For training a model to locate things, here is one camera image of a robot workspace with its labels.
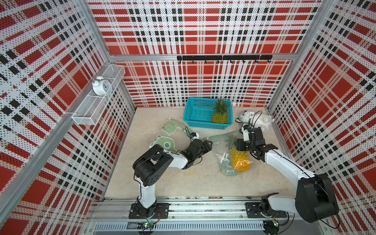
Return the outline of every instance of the pineapple crown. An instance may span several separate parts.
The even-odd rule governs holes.
[[[227,108],[229,105],[226,103],[224,99],[218,99],[218,102],[215,103],[214,110],[217,111],[219,114],[226,114]]]

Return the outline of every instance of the pineapple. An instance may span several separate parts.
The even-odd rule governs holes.
[[[235,146],[231,148],[230,160],[232,163],[232,167],[237,172],[247,171],[251,166],[251,161],[247,156],[247,152],[238,151],[236,150]]]
[[[213,123],[223,123],[227,124],[227,108],[229,105],[224,99],[218,99],[218,102],[215,103],[215,112],[212,117]]]

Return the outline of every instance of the green cartoon character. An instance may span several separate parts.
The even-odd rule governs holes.
[[[167,151],[176,153],[175,142],[170,137],[165,137],[165,136],[157,135],[157,138],[154,139],[154,142],[151,143],[150,146],[153,146],[155,144],[159,144],[160,146],[162,146],[162,148],[164,148]]]

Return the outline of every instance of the clock face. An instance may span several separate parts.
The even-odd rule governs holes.
[[[108,89],[111,87],[111,84],[108,81],[103,82],[103,90],[108,91]]]

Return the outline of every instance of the red plaid wall panel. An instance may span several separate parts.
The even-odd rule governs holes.
[[[294,53],[321,3],[87,1],[113,55]]]
[[[104,194],[132,114],[117,89],[96,126],[73,125],[0,234],[79,234]]]
[[[375,2],[335,1],[272,110],[295,160],[331,178],[342,234],[376,233],[375,29]]]
[[[0,192],[103,65],[73,1],[0,3]]]
[[[267,106],[290,61],[119,62],[136,106],[185,106],[189,97]]]

